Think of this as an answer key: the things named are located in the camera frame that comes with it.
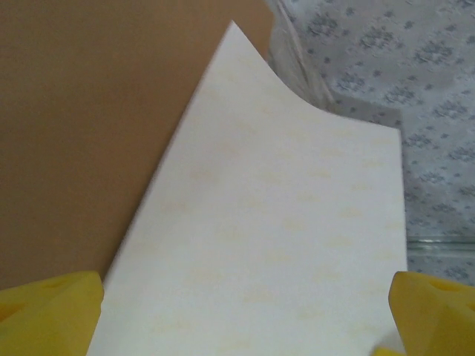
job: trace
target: white paper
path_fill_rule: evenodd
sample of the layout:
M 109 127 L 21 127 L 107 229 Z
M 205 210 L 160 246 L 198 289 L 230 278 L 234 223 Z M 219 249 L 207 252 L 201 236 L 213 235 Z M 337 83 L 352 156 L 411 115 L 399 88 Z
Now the white paper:
M 228 29 L 108 275 L 89 355 L 369 355 L 397 340 L 399 132 L 320 111 Z

